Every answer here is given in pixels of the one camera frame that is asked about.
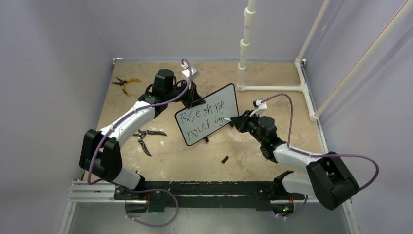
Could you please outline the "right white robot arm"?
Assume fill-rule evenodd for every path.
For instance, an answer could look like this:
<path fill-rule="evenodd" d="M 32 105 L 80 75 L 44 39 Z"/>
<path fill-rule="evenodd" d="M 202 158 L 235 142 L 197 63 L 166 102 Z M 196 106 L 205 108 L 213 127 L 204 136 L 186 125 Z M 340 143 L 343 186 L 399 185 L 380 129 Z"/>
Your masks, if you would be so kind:
<path fill-rule="evenodd" d="M 338 154 L 323 155 L 290 147 L 278 137 L 275 121 L 268 116 L 251 116 L 250 111 L 245 111 L 230 120 L 238 132 L 249 133 L 259 142 L 265 159 L 306 171 L 304 175 L 288 172 L 276 177 L 273 191 L 277 197 L 286 198 L 291 193 L 307 195 L 334 210 L 360 192 L 361 187 Z"/>

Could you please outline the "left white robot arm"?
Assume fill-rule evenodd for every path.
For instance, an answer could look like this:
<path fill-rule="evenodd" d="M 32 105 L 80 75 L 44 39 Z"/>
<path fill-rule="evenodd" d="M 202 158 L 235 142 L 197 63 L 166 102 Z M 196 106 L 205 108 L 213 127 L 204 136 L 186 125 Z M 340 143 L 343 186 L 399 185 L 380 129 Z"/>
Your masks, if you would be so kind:
<path fill-rule="evenodd" d="M 145 194 L 145 178 L 127 169 L 122 162 L 121 148 L 146 123 L 158 117 L 168 103 L 181 102 L 185 107 L 204 104 L 194 80 L 199 76 L 195 68 L 185 68 L 182 80 L 176 81 L 172 70 L 160 69 L 154 83 L 149 85 L 138 101 L 118 120 L 97 131 L 88 130 L 83 139 L 79 166 L 88 175 L 126 187 L 132 199 Z"/>

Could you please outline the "small black-framed whiteboard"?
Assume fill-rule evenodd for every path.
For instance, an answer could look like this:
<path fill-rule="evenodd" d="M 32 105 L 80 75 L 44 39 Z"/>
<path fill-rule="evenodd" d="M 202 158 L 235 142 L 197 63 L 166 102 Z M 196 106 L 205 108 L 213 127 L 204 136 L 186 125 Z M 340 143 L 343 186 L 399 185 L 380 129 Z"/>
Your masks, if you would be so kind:
<path fill-rule="evenodd" d="M 187 146 L 191 146 L 239 115 L 235 85 L 230 83 L 204 98 L 205 104 L 175 113 L 175 120 Z"/>

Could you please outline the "black marker cap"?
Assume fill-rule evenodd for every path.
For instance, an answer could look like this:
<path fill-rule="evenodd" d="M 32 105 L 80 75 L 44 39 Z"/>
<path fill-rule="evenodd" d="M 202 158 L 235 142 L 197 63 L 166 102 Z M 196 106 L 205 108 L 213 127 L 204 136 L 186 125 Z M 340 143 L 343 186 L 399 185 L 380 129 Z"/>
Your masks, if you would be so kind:
<path fill-rule="evenodd" d="M 221 161 L 221 163 L 222 163 L 222 164 L 225 164 L 225 163 L 228 161 L 228 159 L 229 159 L 229 156 L 226 156 L 226 157 Z"/>

